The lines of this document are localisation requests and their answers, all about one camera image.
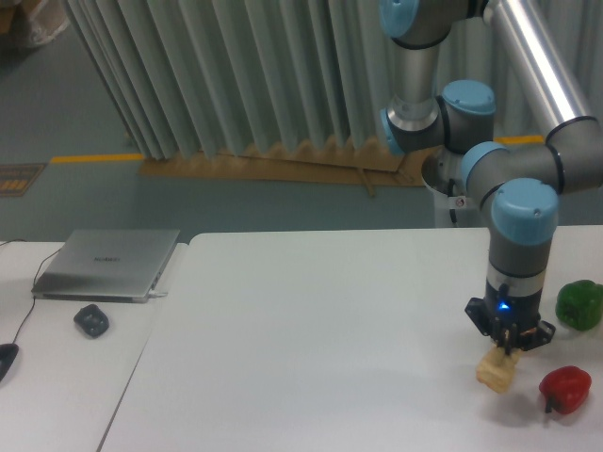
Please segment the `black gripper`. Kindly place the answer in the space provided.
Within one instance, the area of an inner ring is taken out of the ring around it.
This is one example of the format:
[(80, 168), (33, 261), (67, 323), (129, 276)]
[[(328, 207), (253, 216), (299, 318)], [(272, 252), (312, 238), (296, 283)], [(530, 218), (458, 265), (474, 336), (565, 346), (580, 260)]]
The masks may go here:
[(543, 289), (528, 296), (512, 296), (508, 284), (498, 289), (486, 284), (483, 298), (471, 298), (465, 313), (483, 336), (490, 337), (496, 347), (504, 347), (506, 355), (513, 350), (534, 349), (549, 344), (556, 327), (544, 321), (539, 313)]

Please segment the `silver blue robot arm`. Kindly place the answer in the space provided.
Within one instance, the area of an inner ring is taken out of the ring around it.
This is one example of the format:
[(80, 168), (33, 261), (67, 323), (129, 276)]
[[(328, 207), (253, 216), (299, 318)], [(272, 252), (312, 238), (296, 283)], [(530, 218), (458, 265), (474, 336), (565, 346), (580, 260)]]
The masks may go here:
[[(602, 184), (602, 128), (533, 1), (382, 1), (383, 33), (409, 72), (380, 113), (387, 146), (440, 146), (460, 156), (452, 179), (490, 233), (485, 293), (466, 313), (504, 353), (548, 344), (539, 313), (559, 198)], [(544, 141), (512, 152), (493, 141), (496, 103), (482, 83), (434, 86), (440, 44), (460, 21), (482, 19), (502, 42)]]

